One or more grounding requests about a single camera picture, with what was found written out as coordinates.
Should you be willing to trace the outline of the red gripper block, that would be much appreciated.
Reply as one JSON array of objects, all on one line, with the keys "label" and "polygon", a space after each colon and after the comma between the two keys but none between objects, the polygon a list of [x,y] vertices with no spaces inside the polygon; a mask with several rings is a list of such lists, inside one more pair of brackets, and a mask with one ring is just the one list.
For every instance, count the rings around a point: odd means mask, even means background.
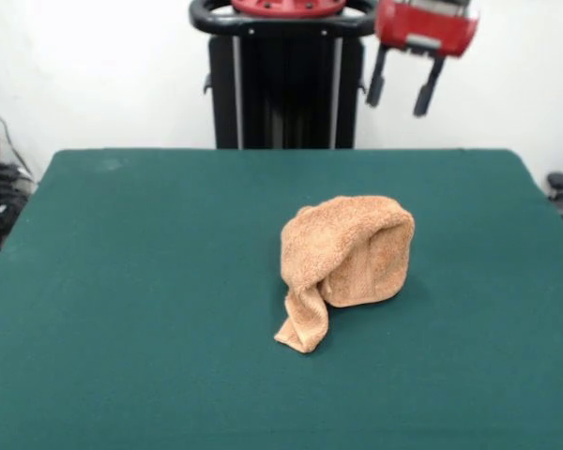
[{"label": "red gripper block", "polygon": [[468,1],[381,1],[376,10],[375,34],[383,45],[378,47],[366,103],[370,107],[379,104],[388,47],[443,56],[434,59],[418,93],[413,115],[425,116],[445,65],[444,57],[461,57],[478,25],[479,14]]}]

